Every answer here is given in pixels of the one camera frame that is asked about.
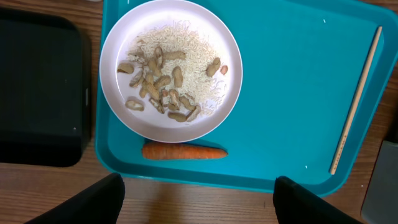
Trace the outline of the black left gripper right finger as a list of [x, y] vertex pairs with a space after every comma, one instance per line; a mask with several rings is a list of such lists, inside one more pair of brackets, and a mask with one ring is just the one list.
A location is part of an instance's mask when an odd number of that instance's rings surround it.
[[275, 180], [273, 205], [279, 224], [361, 224], [286, 176]]

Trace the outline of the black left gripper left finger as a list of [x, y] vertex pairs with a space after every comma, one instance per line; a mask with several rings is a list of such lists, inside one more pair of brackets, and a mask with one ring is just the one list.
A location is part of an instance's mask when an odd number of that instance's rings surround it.
[[120, 174], [112, 173], [29, 223], [116, 223], [125, 197]]

